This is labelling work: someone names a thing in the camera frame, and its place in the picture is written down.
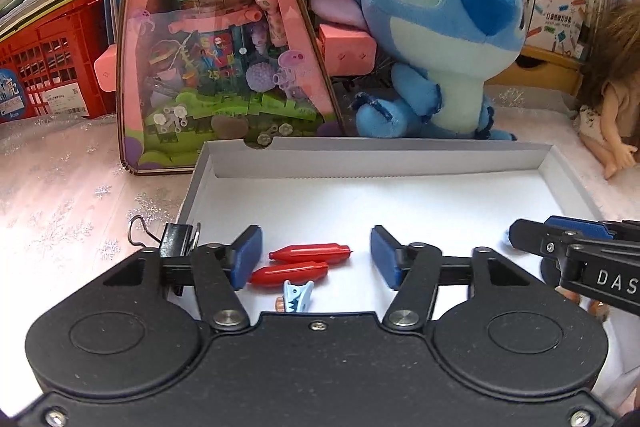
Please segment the wooden drawer shelf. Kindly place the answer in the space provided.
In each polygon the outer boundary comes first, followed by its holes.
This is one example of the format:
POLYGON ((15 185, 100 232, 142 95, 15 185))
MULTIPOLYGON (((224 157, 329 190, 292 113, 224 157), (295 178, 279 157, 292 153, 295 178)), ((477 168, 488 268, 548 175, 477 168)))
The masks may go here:
POLYGON ((487 81, 494 86, 529 87, 576 95, 582 84, 582 63, 573 57, 524 46, 518 58, 487 81))

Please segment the light brown walnut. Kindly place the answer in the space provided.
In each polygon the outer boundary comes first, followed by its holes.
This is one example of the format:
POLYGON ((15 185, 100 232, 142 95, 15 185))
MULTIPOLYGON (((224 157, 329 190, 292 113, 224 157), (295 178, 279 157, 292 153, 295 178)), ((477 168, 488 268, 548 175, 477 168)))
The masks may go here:
POLYGON ((595 317, 599 322, 604 323, 608 321, 610 315, 610 306, 606 303, 601 303, 596 299, 588 298, 575 293, 575 291, 569 291, 561 286, 556 286, 555 290, 563 297, 575 303, 576 306, 586 310, 592 317, 595 317))

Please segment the white cardboard tray box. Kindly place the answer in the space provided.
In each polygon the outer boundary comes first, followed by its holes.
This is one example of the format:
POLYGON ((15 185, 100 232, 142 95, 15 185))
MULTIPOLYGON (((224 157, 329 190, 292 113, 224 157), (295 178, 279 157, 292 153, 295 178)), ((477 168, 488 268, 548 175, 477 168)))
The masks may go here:
POLYGON ((262 229, 264 251, 339 243, 306 313, 274 309, 246 286, 250 318, 208 340, 172 389, 193 425, 608 425, 602 384, 615 341, 506 245, 520 218, 599 211, 548 145, 509 142, 280 139, 267 150, 204 147, 179 218, 204 242, 262 229), (436 303, 422 332, 383 326, 396 295, 370 235, 442 251, 436 303))

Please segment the small black binder clip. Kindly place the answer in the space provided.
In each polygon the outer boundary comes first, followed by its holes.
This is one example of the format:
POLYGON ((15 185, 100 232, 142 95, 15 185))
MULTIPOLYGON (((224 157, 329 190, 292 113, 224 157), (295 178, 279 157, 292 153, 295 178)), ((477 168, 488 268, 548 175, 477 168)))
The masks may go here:
POLYGON ((150 232, 144 218, 135 215, 129 220, 127 239, 131 246, 137 247, 146 253, 157 251, 161 258, 188 257, 191 256, 201 235, 201 223, 196 225, 185 225, 184 223, 166 223, 163 235, 159 239, 150 232), (142 231, 154 242, 149 246, 141 241, 135 241, 132 237, 134 226, 139 223, 142 231))

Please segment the pink triangular diorama house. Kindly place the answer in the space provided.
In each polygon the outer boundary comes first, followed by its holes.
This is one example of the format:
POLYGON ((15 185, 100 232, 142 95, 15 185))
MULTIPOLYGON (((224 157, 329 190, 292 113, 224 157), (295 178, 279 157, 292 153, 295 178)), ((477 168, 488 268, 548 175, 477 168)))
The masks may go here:
POLYGON ((202 146, 341 130, 333 79, 371 72, 374 40, 314 23, 307 0, 117 0, 116 42, 96 61, 116 95, 134 173, 185 172, 202 146))

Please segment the brown-haired baby doll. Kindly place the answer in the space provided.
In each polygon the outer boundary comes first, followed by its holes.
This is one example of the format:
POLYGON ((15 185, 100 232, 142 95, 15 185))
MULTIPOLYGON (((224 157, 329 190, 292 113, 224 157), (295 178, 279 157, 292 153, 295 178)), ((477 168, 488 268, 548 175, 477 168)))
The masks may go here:
POLYGON ((639 36, 639 3, 612 6, 582 69, 575 127, 607 180, 639 162, 639 36))

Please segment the blue Stitch plush toy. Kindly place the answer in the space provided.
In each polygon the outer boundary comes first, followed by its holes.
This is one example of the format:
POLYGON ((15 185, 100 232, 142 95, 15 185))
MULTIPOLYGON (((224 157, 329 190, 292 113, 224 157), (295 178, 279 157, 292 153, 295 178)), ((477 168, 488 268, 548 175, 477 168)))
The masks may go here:
POLYGON ((393 100, 358 93, 365 138, 513 140, 494 126, 485 83, 507 69, 525 40, 522 0, 310 0, 327 22, 358 28, 394 64, 393 100))

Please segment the white label printer box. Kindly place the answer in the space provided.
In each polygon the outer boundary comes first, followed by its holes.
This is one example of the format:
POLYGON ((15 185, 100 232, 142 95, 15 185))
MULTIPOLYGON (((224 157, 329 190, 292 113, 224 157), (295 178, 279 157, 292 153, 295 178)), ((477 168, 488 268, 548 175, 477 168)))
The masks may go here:
POLYGON ((551 53, 578 58, 586 17, 586 0, 523 0, 525 44, 551 53))

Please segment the pink snowflake tablecloth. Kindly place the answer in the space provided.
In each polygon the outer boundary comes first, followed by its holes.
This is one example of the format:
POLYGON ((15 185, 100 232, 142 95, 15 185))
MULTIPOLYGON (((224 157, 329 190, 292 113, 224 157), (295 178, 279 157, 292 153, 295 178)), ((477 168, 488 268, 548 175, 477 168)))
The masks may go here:
MULTIPOLYGON (((577 138, 573 104, 558 91, 491 87, 499 129, 519 140, 552 144, 608 219, 639 217, 639 170, 611 180, 577 138)), ((44 116, 1 127, 2 246, 50 246, 61 254, 88 248, 100 261, 130 253, 128 222, 152 231, 174 220, 190 178, 135 176, 119 160, 114 116, 88 120, 44 116)))

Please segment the red plastic crate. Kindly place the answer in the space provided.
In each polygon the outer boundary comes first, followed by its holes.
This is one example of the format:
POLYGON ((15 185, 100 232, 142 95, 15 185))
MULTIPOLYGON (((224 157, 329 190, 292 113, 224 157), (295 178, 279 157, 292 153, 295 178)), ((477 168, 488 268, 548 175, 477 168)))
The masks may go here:
POLYGON ((103 0, 62 0, 1 38, 1 121, 115 112, 94 63, 107 50, 103 0))

